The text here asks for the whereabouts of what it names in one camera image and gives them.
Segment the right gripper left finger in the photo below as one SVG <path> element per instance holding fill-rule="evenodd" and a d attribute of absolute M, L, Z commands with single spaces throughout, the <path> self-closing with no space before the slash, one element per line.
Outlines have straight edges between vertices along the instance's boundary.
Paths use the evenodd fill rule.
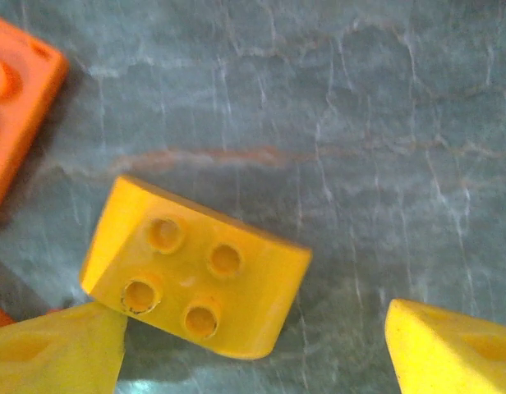
<path fill-rule="evenodd" d="M 0 328 L 0 393 L 113 393 L 127 316 L 97 302 Z"/>

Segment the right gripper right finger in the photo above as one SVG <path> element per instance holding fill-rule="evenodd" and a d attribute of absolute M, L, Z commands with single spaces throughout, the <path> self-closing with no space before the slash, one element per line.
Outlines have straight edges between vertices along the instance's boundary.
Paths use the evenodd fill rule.
<path fill-rule="evenodd" d="M 394 299 L 385 340 L 402 393 L 506 393 L 506 327 Z"/>

